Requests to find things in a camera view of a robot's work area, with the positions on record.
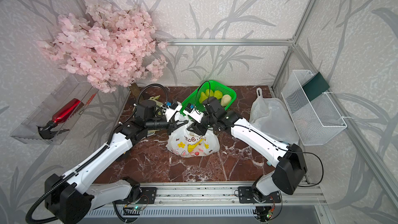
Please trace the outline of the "green avocado print plastic bag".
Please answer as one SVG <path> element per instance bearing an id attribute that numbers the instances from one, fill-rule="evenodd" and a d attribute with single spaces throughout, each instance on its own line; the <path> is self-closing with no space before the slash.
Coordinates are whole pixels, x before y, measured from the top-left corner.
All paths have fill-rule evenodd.
<path id="1" fill-rule="evenodd" d="M 150 101 L 150 104 L 149 104 L 150 109 L 157 109 L 157 110 L 163 109 L 164 103 L 160 102 L 159 98 L 160 98 L 160 95 L 157 95 L 157 96 L 152 96 L 148 99 Z"/>

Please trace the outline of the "patterned white plastic bag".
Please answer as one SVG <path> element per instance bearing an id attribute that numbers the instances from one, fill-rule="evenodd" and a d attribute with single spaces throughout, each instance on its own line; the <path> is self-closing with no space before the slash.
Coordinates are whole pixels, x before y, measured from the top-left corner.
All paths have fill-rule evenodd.
<path id="1" fill-rule="evenodd" d="M 219 151 L 219 140 L 212 130 L 207 130 L 204 135 L 198 135 L 188 130 L 193 124 L 189 117 L 177 113 L 174 118 L 179 122 L 188 123 L 169 135 L 166 147 L 170 152 L 183 158 L 191 158 L 209 156 Z"/>

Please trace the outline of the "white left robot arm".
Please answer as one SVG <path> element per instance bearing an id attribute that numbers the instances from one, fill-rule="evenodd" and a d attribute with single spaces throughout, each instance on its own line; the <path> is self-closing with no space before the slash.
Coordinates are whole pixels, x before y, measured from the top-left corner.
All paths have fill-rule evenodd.
<path id="1" fill-rule="evenodd" d="M 64 224 L 80 222 L 92 209 L 126 199 L 134 187 L 132 180 L 106 185 L 104 196 L 93 189 L 93 182 L 114 161 L 148 136 L 152 130 L 177 127 L 175 114 L 182 108 L 178 101 L 158 106 L 155 101 L 137 103 L 133 114 L 115 126 L 112 135 L 97 151 L 62 176 L 53 174 L 45 182 L 45 193 L 28 210 L 28 224 L 46 224 L 60 220 Z"/>

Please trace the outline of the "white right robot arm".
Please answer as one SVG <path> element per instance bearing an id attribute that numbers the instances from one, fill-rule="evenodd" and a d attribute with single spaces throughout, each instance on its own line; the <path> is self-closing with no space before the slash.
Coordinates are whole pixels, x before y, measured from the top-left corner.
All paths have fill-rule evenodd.
<path id="1" fill-rule="evenodd" d="M 275 170 L 259 177 L 252 185 L 252 197 L 259 203 L 269 199 L 277 191 L 292 195 L 307 173 L 302 149 L 296 144 L 286 144 L 263 133 L 248 120 L 234 111 L 226 111 L 215 97 L 204 100 L 205 112 L 196 110 L 192 104 L 183 108 L 183 113 L 194 120 L 188 128 L 196 134 L 205 134 L 209 129 L 225 131 L 245 142 L 264 156 Z"/>

